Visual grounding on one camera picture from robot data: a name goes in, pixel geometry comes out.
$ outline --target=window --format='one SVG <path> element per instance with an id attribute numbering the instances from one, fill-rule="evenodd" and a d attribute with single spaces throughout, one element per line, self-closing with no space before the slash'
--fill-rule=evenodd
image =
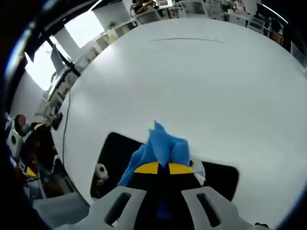
<path id="1" fill-rule="evenodd" d="M 69 55 L 65 52 L 62 46 L 58 43 L 54 36 L 50 37 L 52 43 L 54 43 L 59 52 L 66 58 L 70 59 Z M 31 75 L 36 84 L 43 90 L 48 90 L 51 85 L 51 77 L 56 71 L 51 61 L 52 48 L 48 42 L 44 42 L 34 54 L 34 61 L 32 62 L 28 54 L 25 53 L 25 57 L 28 64 L 25 66 L 27 72 Z"/>
<path id="2" fill-rule="evenodd" d="M 92 11 L 75 17 L 64 26 L 79 48 L 82 48 L 86 43 L 104 31 L 104 28 Z"/>

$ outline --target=blue cloth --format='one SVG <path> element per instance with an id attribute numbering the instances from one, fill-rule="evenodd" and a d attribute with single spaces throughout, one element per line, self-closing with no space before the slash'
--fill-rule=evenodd
<path id="1" fill-rule="evenodd" d="M 133 153 L 118 185 L 126 186 L 134 171 L 143 164 L 158 161 L 162 166 L 172 162 L 189 167 L 189 160 L 188 141 L 169 135 L 163 126 L 155 121 L 154 129 L 149 130 L 147 143 Z"/>

